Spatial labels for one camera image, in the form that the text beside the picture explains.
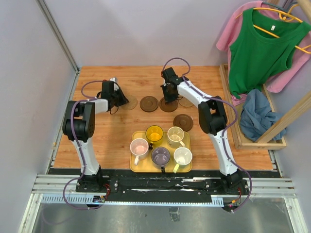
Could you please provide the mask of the white mug yellow handle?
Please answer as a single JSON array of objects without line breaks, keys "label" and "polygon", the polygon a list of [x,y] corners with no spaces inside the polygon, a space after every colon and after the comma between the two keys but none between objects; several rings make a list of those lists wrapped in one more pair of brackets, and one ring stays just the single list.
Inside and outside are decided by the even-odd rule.
[{"label": "white mug yellow handle", "polygon": [[177,173],[179,169],[186,167],[192,161],[192,152],[186,147],[177,148],[173,154],[175,166],[173,173]]}]

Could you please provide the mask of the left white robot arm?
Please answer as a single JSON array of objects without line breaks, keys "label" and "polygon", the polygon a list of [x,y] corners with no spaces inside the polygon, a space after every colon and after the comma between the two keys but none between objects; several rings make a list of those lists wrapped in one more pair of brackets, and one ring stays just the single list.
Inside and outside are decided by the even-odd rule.
[{"label": "left white robot arm", "polygon": [[95,81],[84,84],[81,88],[83,100],[70,100],[67,103],[62,131],[74,145],[79,157],[81,171],[77,178],[77,192],[100,192],[106,185],[101,166],[96,159],[93,146],[95,115],[109,112],[129,102],[118,84],[117,78],[98,80],[101,91],[95,96],[88,96],[84,88]]}]

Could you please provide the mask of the purple ceramic mug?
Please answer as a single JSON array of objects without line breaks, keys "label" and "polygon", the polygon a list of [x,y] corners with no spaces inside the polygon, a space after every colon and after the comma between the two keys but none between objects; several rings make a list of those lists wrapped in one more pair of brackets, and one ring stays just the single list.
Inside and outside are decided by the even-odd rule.
[{"label": "purple ceramic mug", "polygon": [[151,160],[156,168],[161,170],[161,173],[165,173],[165,167],[168,165],[171,158],[169,150],[165,147],[156,147],[152,150]]}]

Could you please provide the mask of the dark brown coaster back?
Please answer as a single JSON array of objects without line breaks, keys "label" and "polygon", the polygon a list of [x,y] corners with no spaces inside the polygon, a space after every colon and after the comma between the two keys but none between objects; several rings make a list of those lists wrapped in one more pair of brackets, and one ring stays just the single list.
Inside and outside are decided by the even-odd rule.
[{"label": "dark brown coaster back", "polygon": [[143,97],[139,104],[140,104],[140,108],[145,112],[153,112],[159,106],[158,100],[153,96]]}]

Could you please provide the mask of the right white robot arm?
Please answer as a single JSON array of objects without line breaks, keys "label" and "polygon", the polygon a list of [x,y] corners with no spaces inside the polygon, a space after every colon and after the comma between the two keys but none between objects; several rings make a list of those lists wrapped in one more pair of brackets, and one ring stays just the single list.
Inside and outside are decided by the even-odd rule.
[{"label": "right white robot arm", "polygon": [[242,178],[242,172],[247,171],[235,162],[228,141],[225,101],[219,96],[212,97],[204,93],[188,78],[178,77],[171,67],[164,68],[161,77],[164,79],[161,88],[165,101],[172,102],[181,96],[198,108],[199,125],[202,131],[210,137],[217,154],[221,173],[221,190],[225,194],[232,194],[240,188],[243,195],[250,194],[252,185],[247,184]]}]

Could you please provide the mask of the cream ceramic mug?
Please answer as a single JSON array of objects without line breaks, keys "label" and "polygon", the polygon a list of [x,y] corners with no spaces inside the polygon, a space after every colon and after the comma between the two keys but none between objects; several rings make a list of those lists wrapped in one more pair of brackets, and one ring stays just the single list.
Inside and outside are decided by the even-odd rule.
[{"label": "cream ceramic mug", "polygon": [[185,132],[177,126],[171,127],[167,131],[168,144],[171,148],[185,147],[183,142]]}]

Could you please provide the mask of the dark brown coaster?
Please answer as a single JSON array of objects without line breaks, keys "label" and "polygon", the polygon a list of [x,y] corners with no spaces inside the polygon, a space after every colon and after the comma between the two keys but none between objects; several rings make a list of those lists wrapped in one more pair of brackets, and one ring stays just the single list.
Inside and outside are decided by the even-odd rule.
[{"label": "dark brown coaster", "polygon": [[178,101],[167,102],[165,98],[162,98],[159,102],[159,107],[164,112],[173,112],[178,108]]},{"label": "dark brown coaster", "polygon": [[186,114],[179,114],[173,120],[173,125],[188,132],[193,128],[193,119]]},{"label": "dark brown coaster", "polygon": [[143,97],[139,104],[140,104],[140,108],[145,112],[153,112],[159,106],[158,100],[153,96]]}]

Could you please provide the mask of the woven coaster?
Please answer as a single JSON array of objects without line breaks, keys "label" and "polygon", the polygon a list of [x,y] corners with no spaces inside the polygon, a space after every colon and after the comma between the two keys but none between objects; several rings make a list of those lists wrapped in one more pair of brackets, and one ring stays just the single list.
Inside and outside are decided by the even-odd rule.
[{"label": "woven coaster", "polygon": [[133,95],[127,95],[126,97],[129,102],[125,105],[122,105],[121,108],[124,110],[133,110],[138,104],[137,98]]},{"label": "woven coaster", "polygon": [[187,98],[182,97],[178,100],[179,104],[183,107],[192,107],[193,103],[189,101]]}]

